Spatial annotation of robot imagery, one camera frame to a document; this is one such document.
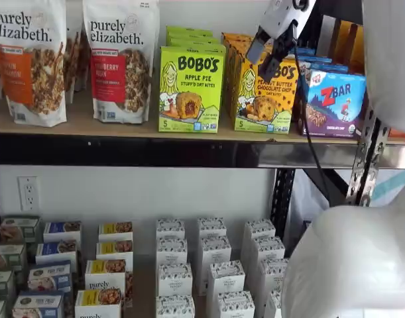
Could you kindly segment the white perforated gripper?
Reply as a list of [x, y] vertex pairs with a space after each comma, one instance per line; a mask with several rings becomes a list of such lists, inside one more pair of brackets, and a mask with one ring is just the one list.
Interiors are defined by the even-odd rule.
[[270, 1], [253, 41], [247, 51], [247, 59], [255, 64], [260, 62], [267, 44], [272, 44], [272, 52], [259, 66], [258, 75], [262, 79], [272, 79], [281, 61], [297, 45], [297, 39], [303, 31], [316, 0]]

